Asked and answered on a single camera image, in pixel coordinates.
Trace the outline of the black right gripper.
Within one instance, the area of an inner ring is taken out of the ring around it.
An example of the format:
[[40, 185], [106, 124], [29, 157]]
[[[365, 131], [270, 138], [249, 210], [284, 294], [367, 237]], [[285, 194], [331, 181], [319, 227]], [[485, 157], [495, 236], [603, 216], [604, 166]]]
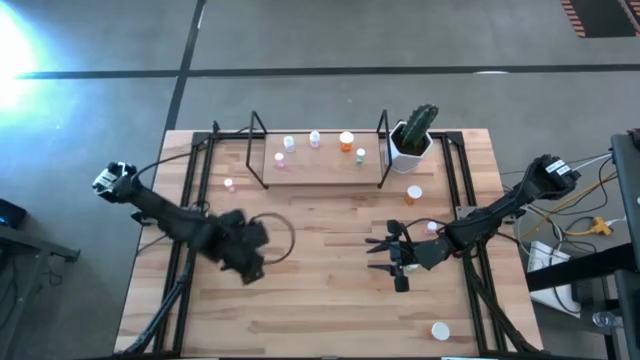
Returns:
[[387, 229], [390, 233], [388, 240], [366, 238], [366, 244], [374, 244], [367, 253], [390, 252], [391, 265], [369, 265], [369, 268], [389, 273], [394, 278], [394, 289], [398, 293], [410, 290], [409, 278], [405, 275], [405, 268], [409, 265], [419, 265], [431, 270], [446, 260], [451, 253], [451, 246], [446, 238], [444, 229], [439, 229], [434, 240], [413, 242], [409, 236], [408, 227], [397, 220], [389, 220]]

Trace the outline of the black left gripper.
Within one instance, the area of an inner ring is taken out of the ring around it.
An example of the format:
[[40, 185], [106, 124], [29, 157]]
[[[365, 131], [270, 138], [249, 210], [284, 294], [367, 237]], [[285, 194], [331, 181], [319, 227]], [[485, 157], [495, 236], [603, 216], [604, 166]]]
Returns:
[[234, 270], [244, 285], [264, 277], [264, 255], [260, 248], [269, 243], [264, 225], [247, 220], [236, 209], [207, 219], [209, 234], [202, 241], [202, 254], [209, 260], [222, 263], [221, 270]]

